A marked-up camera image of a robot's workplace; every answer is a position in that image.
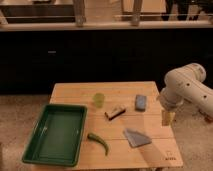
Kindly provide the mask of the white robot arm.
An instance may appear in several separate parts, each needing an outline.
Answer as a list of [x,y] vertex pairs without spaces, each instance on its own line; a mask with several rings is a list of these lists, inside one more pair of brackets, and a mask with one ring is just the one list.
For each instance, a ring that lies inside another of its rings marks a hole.
[[170,70],[164,77],[165,87],[158,100],[163,107],[162,125],[169,126],[174,119],[174,110],[185,101],[194,104],[204,115],[205,121],[213,123],[213,89],[203,84],[205,68],[198,63]]

